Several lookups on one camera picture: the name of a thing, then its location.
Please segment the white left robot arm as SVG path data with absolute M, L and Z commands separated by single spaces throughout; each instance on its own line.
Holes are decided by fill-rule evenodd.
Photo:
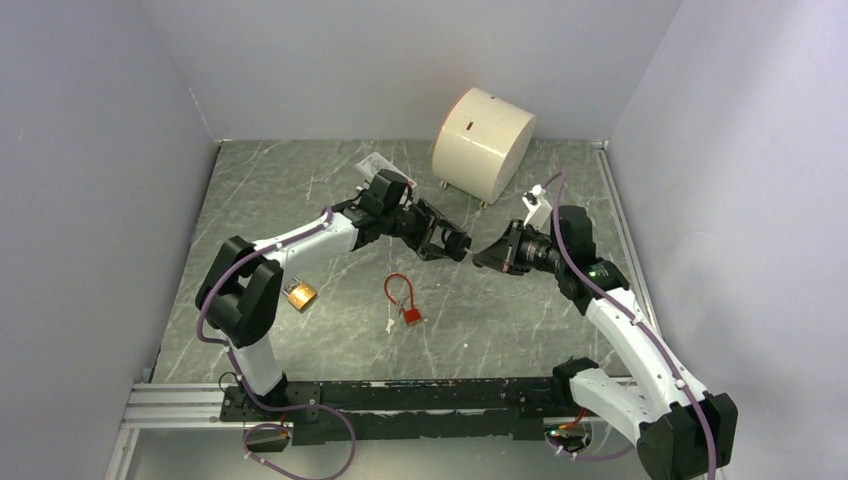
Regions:
M 472 240 L 389 169 L 378 171 L 353 198 L 325 208 L 288 233 L 249 242 L 226 240 L 201 284 L 195 305 L 198 339 L 223 347 L 258 418 L 277 418 L 289 405 L 288 380 L 270 342 L 285 283 L 318 262 L 361 249 L 381 237 L 400 239 L 422 261 L 462 261 Z

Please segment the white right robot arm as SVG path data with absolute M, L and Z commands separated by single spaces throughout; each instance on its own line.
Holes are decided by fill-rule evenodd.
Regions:
M 602 418 L 630 442 L 652 479 L 712 479 L 730 463 L 736 404 L 726 393 L 710 393 L 659 337 L 620 269 L 597 255 L 584 208 L 558 207 L 547 234 L 516 219 L 473 263 L 515 276 L 553 274 L 639 388 L 628 390 L 587 358 L 569 360 L 553 373 L 549 397 L 556 411 L 585 408 Z

